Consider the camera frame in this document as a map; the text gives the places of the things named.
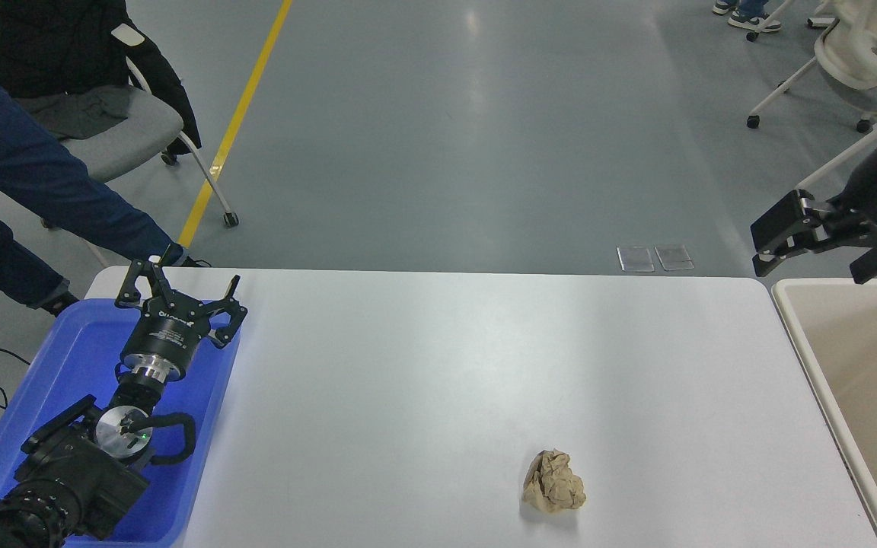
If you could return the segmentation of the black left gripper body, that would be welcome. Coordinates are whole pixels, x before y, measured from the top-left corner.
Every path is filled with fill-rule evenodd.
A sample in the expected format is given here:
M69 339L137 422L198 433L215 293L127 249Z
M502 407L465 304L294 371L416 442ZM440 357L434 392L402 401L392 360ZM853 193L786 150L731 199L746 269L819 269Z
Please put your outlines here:
M199 301L171 307L160 298L136 309L139 322L120 353L120 361L128 368L159 364L168 371L187 371L199 343L209 335L210 318L216 312Z

